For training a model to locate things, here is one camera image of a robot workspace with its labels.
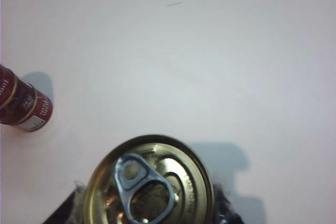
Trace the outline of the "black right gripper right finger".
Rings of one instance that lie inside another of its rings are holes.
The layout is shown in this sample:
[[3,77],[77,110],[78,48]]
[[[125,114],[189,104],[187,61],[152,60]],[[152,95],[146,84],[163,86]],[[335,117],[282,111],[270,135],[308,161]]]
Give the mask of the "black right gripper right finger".
[[214,191],[212,223],[244,224],[241,215],[228,198],[226,183],[217,174],[213,174],[211,179]]

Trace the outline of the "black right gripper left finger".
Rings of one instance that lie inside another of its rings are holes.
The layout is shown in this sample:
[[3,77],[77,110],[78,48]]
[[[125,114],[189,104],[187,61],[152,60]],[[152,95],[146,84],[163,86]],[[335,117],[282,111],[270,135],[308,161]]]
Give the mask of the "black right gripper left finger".
[[66,200],[46,219],[43,224],[84,223],[84,204],[87,186],[76,182]]

